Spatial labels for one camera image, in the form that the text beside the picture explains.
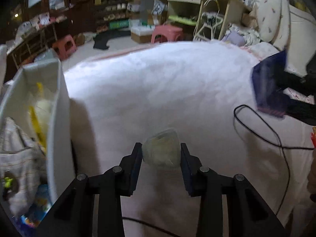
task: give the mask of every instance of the white bed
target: white bed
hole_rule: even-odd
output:
[[[176,42],[127,55],[92,59],[65,72],[71,99],[71,134],[79,171],[101,174],[132,152],[135,142],[176,128],[180,141],[219,174],[247,177],[273,211],[287,182],[280,151],[233,120],[240,104],[255,108],[250,72],[259,60],[219,41]],[[274,135],[247,110],[241,119],[263,136]],[[312,128],[291,117],[263,118],[284,145],[312,146]],[[306,193],[312,153],[286,151],[290,187],[279,213],[285,224]],[[184,189],[180,169],[162,171],[143,163],[134,195],[122,198],[123,216],[138,218],[183,237],[195,236],[199,198]],[[165,236],[124,222],[126,236]]]

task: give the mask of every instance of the black cloth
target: black cloth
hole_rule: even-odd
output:
[[[107,46],[107,42],[110,39],[114,39],[118,37],[127,37],[130,35],[131,35],[131,32],[125,31],[125,30],[113,29],[113,30],[104,31],[100,34],[97,34],[95,38],[93,38],[94,40],[93,48],[100,49],[100,50],[107,50],[109,48]]]

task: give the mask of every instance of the pillow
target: pillow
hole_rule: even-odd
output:
[[[262,41],[270,42],[279,26],[282,0],[261,0],[257,11],[259,34]]]
[[[290,7],[287,0],[282,0],[280,24],[272,39],[273,46],[280,51],[284,50],[289,41],[291,22]]]

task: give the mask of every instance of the green box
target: green box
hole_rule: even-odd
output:
[[[128,27],[128,20],[121,20],[121,21],[114,21],[110,22],[110,29],[116,29],[116,28],[123,28],[123,27]]]

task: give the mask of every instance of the plaid cloth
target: plaid cloth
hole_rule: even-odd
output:
[[[12,118],[4,121],[0,138],[0,176],[14,177],[15,186],[8,194],[14,216],[25,214],[35,199],[40,177],[46,178],[45,156]]]

